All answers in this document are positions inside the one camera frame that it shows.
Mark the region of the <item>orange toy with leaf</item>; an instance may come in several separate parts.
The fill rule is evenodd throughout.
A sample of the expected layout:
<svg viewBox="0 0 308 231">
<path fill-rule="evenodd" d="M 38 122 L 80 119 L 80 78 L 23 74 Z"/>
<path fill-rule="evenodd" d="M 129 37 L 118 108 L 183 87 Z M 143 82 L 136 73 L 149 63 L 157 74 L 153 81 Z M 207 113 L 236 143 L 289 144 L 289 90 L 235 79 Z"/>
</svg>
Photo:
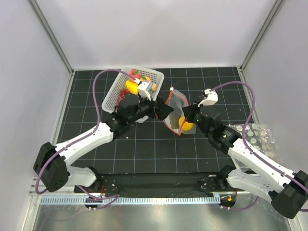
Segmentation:
<svg viewBox="0 0 308 231">
<path fill-rule="evenodd" d="M 140 81 L 145 81 L 145 80 L 151 81 L 151 79 L 147 76 L 140 76 Z"/>
</svg>

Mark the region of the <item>pink toy peach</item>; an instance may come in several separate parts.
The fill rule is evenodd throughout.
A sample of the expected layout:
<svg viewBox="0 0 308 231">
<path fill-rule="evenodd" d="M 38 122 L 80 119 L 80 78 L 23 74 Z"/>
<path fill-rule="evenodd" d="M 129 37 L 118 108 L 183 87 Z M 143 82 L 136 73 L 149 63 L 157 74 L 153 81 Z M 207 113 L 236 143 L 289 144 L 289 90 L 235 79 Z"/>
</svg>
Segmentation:
<svg viewBox="0 0 308 231">
<path fill-rule="evenodd" d="M 130 70 L 129 75 L 133 76 L 134 78 L 137 78 L 137 79 L 140 78 L 139 70 L 132 69 L 132 70 Z"/>
</svg>

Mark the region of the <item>yellow toy mango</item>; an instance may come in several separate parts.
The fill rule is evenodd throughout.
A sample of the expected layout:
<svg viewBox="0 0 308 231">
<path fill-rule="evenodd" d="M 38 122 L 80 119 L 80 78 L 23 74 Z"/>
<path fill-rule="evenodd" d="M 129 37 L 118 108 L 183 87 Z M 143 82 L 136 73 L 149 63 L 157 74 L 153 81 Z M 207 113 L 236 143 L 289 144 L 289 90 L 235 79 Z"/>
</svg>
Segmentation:
<svg viewBox="0 0 308 231">
<path fill-rule="evenodd" d="M 125 88 L 131 93 L 131 94 L 134 94 L 134 95 L 137 95 L 138 94 L 138 84 L 135 83 L 135 82 L 132 82 L 130 80 L 127 80 L 125 82 Z"/>
</svg>

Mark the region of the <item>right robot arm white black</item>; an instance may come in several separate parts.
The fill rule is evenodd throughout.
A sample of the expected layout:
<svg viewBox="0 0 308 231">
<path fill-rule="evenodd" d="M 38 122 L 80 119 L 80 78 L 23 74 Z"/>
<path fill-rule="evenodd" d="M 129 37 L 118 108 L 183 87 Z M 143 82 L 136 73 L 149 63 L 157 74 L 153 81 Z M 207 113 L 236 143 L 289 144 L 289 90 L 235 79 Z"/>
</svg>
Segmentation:
<svg viewBox="0 0 308 231">
<path fill-rule="evenodd" d="M 217 178 L 217 186 L 227 191 L 241 189 L 271 203 L 282 216 L 294 219 L 303 212 L 308 200 L 308 175 L 294 172 L 276 163 L 257 150 L 236 130 L 224 125 L 219 113 L 208 106 L 192 104 L 183 108 L 187 122 L 194 123 L 212 147 L 237 159 L 256 173 L 246 174 L 237 168 L 224 167 Z"/>
</svg>

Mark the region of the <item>yellow toy pear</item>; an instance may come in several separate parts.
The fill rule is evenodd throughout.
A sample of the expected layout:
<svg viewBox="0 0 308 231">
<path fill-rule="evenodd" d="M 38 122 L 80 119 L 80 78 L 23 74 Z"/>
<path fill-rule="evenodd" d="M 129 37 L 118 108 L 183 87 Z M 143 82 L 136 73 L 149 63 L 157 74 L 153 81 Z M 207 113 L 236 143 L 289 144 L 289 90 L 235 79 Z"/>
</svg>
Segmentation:
<svg viewBox="0 0 308 231">
<path fill-rule="evenodd" d="M 194 124 L 193 123 L 189 123 L 186 121 L 185 116 L 182 115 L 179 120 L 178 120 L 178 124 L 179 124 L 179 129 L 181 132 L 183 131 L 190 131 Z"/>
</svg>

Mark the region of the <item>clear zip bag orange zipper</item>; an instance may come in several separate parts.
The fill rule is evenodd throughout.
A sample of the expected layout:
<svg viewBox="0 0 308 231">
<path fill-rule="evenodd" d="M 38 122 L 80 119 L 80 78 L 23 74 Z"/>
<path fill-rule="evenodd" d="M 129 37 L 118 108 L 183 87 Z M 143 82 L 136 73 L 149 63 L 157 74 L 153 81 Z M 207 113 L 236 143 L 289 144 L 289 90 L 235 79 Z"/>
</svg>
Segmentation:
<svg viewBox="0 0 308 231">
<path fill-rule="evenodd" d="M 171 87 L 169 96 L 166 100 L 166 104 L 174 109 L 174 111 L 163 121 L 166 127 L 175 134 L 177 134 L 178 136 L 181 136 L 182 134 L 185 135 L 195 134 L 196 132 L 195 124 L 190 131 L 181 132 L 179 129 L 178 120 L 181 116 L 184 116 L 182 108 L 189 106 L 189 102 L 186 96 L 182 94 L 180 91 Z"/>
</svg>

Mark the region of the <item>red toy grapes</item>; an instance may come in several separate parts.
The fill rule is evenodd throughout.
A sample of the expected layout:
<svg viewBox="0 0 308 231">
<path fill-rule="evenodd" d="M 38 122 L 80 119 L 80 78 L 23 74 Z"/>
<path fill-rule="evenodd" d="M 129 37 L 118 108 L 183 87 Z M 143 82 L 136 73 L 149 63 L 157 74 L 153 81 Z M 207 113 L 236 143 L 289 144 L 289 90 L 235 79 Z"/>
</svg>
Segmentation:
<svg viewBox="0 0 308 231">
<path fill-rule="evenodd" d="M 127 89 L 121 89 L 116 101 L 116 105 L 119 105 L 119 103 L 123 100 L 123 98 L 129 94 L 129 91 Z"/>
</svg>

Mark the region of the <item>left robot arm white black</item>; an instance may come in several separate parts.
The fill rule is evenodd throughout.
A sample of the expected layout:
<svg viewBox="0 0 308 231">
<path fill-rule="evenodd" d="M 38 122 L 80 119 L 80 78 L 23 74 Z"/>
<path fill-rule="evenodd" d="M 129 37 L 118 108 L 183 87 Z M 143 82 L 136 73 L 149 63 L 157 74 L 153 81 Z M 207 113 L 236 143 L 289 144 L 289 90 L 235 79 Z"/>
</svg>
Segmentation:
<svg viewBox="0 0 308 231">
<path fill-rule="evenodd" d="M 103 184 L 100 174 L 92 167 L 73 167 L 72 164 L 98 146 L 121 137 L 137 120 L 145 116 L 164 120 L 173 111 L 161 97 L 148 100 L 127 95 L 107 119 L 99 121 L 95 127 L 57 145 L 50 142 L 43 144 L 33 167 L 38 175 L 36 193 L 42 193 L 39 191 L 40 182 L 49 192 L 55 192 L 67 184 L 86 187 L 92 193 L 98 192 Z"/>
</svg>

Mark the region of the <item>white perforated plastic basket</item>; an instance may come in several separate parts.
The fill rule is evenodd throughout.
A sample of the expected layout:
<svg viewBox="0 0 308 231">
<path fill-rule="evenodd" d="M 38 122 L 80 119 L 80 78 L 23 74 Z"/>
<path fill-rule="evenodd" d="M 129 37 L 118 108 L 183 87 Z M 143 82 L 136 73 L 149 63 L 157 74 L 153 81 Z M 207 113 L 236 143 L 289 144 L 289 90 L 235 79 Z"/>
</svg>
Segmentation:
<svg viewBox="0 0 308 231">
<path fill-rule="evenodd" d="M 145 67 L 137 67 L 137 66 L 125 66 L 121 69 L 121 71 L 124 71 L 128 73 L 130 70 L 138 70 L 139 73 L 142 76 L 147 76 L 151 79 L 153 83 L 155 83 L 158 88 L 156 91 L 150 90 L 150 96 L 151 99 L 156 100 L 158 93 L 161 89 L 161 86 L 164 81 L 164 74 L 162 72 L 145 68 Z M 117 77 L 115 78 L 113 84 L 111 85 L 103 103 L 102 103 L 102 109 L 105 112 L 113 112 L 115 106 L 116 106 L 116 101 L 119 96 L 120 90 L 125 88 L 125 82 L 128 80 L 128 77 L 122 73 L 118 73 Z"/>
</svg>

